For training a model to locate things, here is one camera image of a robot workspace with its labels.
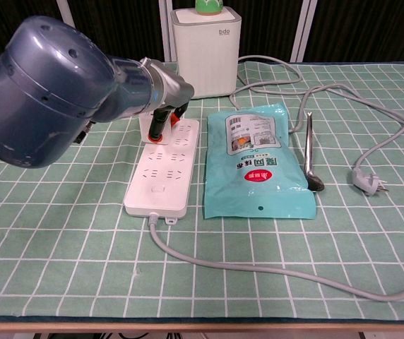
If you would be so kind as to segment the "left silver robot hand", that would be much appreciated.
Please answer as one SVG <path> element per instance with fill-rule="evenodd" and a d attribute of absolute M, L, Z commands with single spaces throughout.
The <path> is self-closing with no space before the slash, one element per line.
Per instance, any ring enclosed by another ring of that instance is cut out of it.
<path fill-rule="evenodd" d="M 167 123 L 173 127 L 180 120 L 194 96 L 194 87 L 161 61 L 143 58 L 141 66 L 151 79 L 150 102 L 140 113 L 140 117 L 151 114 L 151 121 L 141 135 L 147 142 L 162 143 Z"/>

